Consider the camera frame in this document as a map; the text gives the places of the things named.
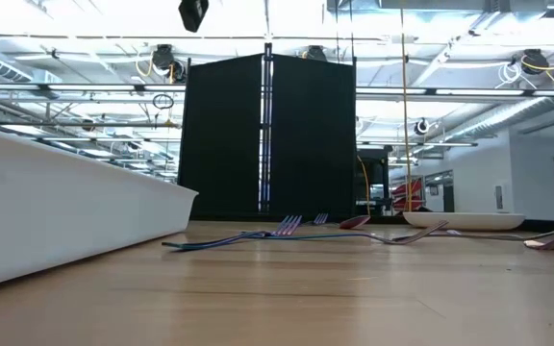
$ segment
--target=wood grain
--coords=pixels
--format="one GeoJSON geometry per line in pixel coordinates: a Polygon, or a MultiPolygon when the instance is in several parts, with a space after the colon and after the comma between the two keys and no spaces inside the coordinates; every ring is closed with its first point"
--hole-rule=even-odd
{"type": "Polygon", "coordinates": [[[275,227],[193,222],[0,285],[0,345],[554,345],[554,252],[518,242],[160,245],[275,227]]]}

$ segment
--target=ceiling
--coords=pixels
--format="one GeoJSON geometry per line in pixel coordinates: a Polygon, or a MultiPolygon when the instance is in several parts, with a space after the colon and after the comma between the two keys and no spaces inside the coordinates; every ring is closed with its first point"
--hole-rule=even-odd
{"type": "MultiPolygon", "coordinates": [[[[147,61],[158,44],[171,44],[177,59],[185,62],[191,58],[193,64],[262,53],[266,42],[272,43],[274,53],[293,56],[301,56],[309,45],[322,45],[330,62],[350,64],[356,56],[358,87],[403,86],[401,16],[394,6],[399,1],[339,0],[335,4],[333,0],[212,0],[195,34],[184,29],[179,3],[0,0],[0,58],[33,76],[37,71],[48,71],[57,82],[66,84],[164,84],[168,81],[156,73],[148,77],[139,73],[139,69],[147,70],[147,61]]],[[[513,57],[519,60],[523,51],[531,48],[541,49],[554,65],[554,0],[494,1],[499,8],[512,4],[511,12],[476,7],[486,1],[435,2],[436,7],[445,9],[441,12],[425,9],[424,1],[408,3],[411,6],[403,16],[409,61],[405,70],[407,86],[554,88],[552,78],[545,73],[519,73],[518,63],[506,70],[513,57]]],[[[0,83],[9,82],[0,77],[0,83]]],[[[157,113],[150,104],[144,109],[146,103],[109,102],[116,93],[98,93],[104,97],[100,103],[74,102],[87,98],[82,92],[63,94],[69,95],[69,102],[48,106],[53,112],[63,110],[60,121],[93,118],[146,122],[147,116],[154,118],[157,113]]],[[[31,94],[25,96],[0,92],[0,98],[17,98],[13,103],[27,111],[45,112],[47,103],[30,102],[31,94]]],[[[174,122],[181,120],[184,93],[173,96],[174,107],[160,113],[162,121],[168,117],[174,122]]],[[[489,102],[467,100],[414,101],[409,102],[408,118],[411,122],[427,119],[433,128],[424,139],[432,139],[490,106],[489,102]]],[[[357,115],[360,138],[403,139],[401,102],[359,99],[357,115]]],[[[129,135],[180,138],[180,130],[142,128],[129,135]]],[[[176,158],[178,143],[170,144],[167,151],[176,158]]]]}

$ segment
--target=black panel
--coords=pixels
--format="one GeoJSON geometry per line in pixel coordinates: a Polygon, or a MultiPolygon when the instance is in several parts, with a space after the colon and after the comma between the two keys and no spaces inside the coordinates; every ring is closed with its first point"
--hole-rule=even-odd
{"type": "Polygon", "coordinates": [[[262,56],[192,66],[179,185],[200,194],[192,214],[257,212],[262,56]]]}
{"type": "Polygon", "coordinates": [[[273,56],[270,213],[353,211],[352,66],[273,56]]]}

